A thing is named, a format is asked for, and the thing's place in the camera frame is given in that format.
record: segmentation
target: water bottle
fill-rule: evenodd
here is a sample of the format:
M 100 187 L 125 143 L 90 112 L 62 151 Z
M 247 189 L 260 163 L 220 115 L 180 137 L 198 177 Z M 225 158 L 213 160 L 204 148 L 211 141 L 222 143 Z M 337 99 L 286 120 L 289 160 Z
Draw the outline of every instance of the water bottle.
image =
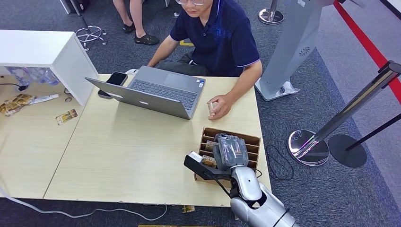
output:
M 15 79 L 17 79 L 18 83 L 23 86 L 29 86 L 31 84 L 31 79 L 29 77 L 29 73 L 26 67 L 9 67 L 6 66 L 6 69 L 14 75 Z
M 59 79 L 57 79 L 56 75 L 52 72 L 51 69 L 46 69 L 44 77 L 46 78 L 47 83 L 50 85 L 56 85 L 59 83 Z
M 44 76 L 44 74 L 46 72 L 46 68 L 29 67 L 27 69 L 28 69 L 29 76 L 36 83 L 42 84 L 47 81 L 46 77 Z

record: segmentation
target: smartphone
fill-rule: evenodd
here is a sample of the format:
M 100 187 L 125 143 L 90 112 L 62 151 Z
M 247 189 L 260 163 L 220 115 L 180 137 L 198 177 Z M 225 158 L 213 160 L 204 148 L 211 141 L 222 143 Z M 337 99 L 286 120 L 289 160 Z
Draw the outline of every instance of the smartphone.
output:
M 110 78 L 106 81 L 106 83 L 122 86 L 124 84 L 124 82 L 127 80 L 127 77 L 128 76 L 125 73 L 114 72 L 110 76 Z M 99 90 L 97 92 L 97 95 L 99 95 L 99 97 L 102 97 L 102 98 L 107 98 L 107 99 L 112 98 L 110 95 L 108 95 L 106 92 L 104 92 L 102 90 Z

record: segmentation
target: laptop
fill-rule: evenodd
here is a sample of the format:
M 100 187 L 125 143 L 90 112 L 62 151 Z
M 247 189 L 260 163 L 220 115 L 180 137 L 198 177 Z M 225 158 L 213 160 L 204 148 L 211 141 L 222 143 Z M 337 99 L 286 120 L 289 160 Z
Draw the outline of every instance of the laptop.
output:
M 127 87 L 85 77 L 119 102 L 190 120 L 205 79 L 142 66 Z

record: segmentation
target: cardboard divider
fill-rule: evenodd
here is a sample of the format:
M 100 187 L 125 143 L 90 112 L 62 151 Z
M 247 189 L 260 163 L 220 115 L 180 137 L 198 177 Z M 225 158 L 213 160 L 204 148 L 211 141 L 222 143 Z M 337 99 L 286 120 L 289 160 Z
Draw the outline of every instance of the cardboard divider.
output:
M 203 156 L 209 156 L 209 157 L 214 157 L 213 155 L 213 150 L 212 149 L 207 149 L 206 148 L 206 143 L 207 141 L 213 141 L 214 137 L 218 133 L 227 133 L 229 135 L 237 136 L 239 138 L 244 139 L 245 145 L 246 145 L 246 150 L 248 152 L 248 167 L 252 169 L 256 169 L 258 167 L 258 160 L 259 160 L 259 145 L 261 143 L 261 138 L 255 137 L 255 136 L 250 136 L 250 135 L 245 135 L 245 134 L 240 134 L 236 132 L 230 132 L 230 131 L 223 131 L 223 130 L 218 130 L 218 129 L 213 129 L 213 128 L 203 128 L 203 133 L 202 133 L 202 138 L 200 141 L 200 146 L 199 146 L 199 155 Z M 202 182 L 207 182 L 211 184 L 218 185 L 214 180 L 203 180 L 201 177 L 197 176 L 196 174 L 194 175 L 195 181 L 202 181 Z M 226 187 L 227 189 L 231 188 L 231 183 L 226 180 L 220 180 L 221 184 Z
M 204 136 L 213 137 L 213 138 L 215 137 L 216 134 L 223 133 L 223 132 L 233 135 L 233 136 L 238 136 L 239 138 L 244 139 L 246 144 L 255 145 L 255 146 L 260 145 L 261 139 L 259 137 L 235 133 L 235 132 L 223 131 L 223 130 L 213 129 L 213 128 L 204 128 L 203 129 Z

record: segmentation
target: black shoe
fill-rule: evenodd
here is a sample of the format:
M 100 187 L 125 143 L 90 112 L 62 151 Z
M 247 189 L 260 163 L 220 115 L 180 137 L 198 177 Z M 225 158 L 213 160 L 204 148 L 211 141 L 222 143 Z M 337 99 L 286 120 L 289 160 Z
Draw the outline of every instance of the black shoe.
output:
M 134 25 L 134 23 L 132 23 L 131 26 L 124 24 L 124 27 L 122 29 L 124 30 L 125 34 L 128 34 L 135 30 L 135 25 Z
M 155 36 L 151 36 L 149 34 L 146 34 L 142 36 L 141 38 L 138 38 L 135 34 L 135 43 L 136 44 L 144 44 L 144 45 L 155 45 L 159 43 L 159 39 Z

